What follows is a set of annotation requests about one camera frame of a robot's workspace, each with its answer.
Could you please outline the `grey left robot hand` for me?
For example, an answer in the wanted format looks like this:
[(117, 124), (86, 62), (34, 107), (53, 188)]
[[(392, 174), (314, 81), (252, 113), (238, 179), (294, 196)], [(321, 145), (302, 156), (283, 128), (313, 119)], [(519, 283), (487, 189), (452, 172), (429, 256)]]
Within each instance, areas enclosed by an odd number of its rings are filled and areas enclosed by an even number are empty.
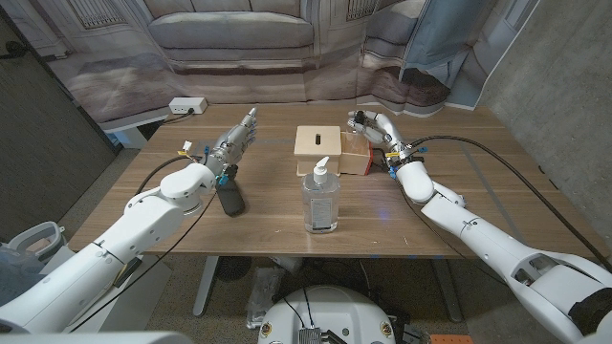
[(229, 167), (240, 162), (247, 148), (255, 141), (257, 108), (253, 107), (242, 121), (221, 135), (211, 149), (205, 166), (220, 176)]

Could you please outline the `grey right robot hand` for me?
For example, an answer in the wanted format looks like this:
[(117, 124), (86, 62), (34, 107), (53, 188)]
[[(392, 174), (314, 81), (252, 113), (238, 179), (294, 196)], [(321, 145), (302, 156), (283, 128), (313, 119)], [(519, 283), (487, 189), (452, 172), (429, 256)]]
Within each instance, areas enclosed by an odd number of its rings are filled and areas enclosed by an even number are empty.
[(402, 138), (386, 115), (368, 110), (350, 111), (347, 124), (372, 143), (384, 143), (390, 153), (396, 153), (396, 156), (391, 158), (393, 163), (411, 162), (410, 149), (412, 146)]

